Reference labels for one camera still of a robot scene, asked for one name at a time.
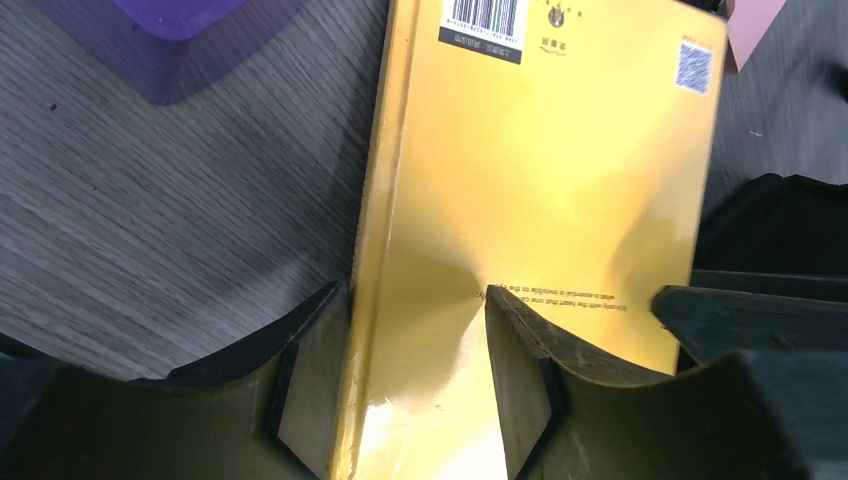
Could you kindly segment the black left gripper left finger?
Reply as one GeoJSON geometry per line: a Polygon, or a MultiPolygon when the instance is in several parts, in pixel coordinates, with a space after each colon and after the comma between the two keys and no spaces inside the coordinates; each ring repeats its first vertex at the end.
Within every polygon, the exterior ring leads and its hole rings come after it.
{"type": "Polygon", "coordinates": [[[350,336],[346,285],[172,370],[123,381],[1,339],[5,479],[324,479],[350,336]]]}

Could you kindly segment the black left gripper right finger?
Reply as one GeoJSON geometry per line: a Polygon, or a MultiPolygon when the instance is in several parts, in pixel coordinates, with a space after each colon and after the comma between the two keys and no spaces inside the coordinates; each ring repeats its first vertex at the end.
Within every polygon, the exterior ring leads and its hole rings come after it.
{"type": "Polygon", "coordinates": [[[847,475],[847,349],[735,350],[670,376],[500,287],[485,320],[512,479],[847,475]]]}

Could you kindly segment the black backpack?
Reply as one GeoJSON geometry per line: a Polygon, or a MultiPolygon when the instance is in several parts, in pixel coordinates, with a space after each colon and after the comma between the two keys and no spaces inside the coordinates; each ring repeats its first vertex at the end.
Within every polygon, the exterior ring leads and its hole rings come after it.
{"type": "Polygon", "coordinates": [[[847,186],[800,175],[749,180],[702,220],[694,267],[847,276],[847,186]]]}

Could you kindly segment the yellow illustrated book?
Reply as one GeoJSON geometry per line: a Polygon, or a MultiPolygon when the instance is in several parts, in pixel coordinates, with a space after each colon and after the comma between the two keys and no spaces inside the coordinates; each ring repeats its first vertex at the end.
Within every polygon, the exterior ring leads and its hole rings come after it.
{"type": "Polygon", "coordinates": [[[653,371],[727,40],[681,1],[393,1],[333,479],[503,479],[485,291],[653,371]]]}

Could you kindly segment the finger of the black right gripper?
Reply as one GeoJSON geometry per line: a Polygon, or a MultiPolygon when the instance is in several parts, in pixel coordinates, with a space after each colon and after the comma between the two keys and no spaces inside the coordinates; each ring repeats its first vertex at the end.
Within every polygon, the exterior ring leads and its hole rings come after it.
{"type": "Polygon", "coordinates": [[[847,349],[847,279],[696,270],[668,285],[651,311],[680,344],[678,363],[700,365],[735,350],[847,349]]]}

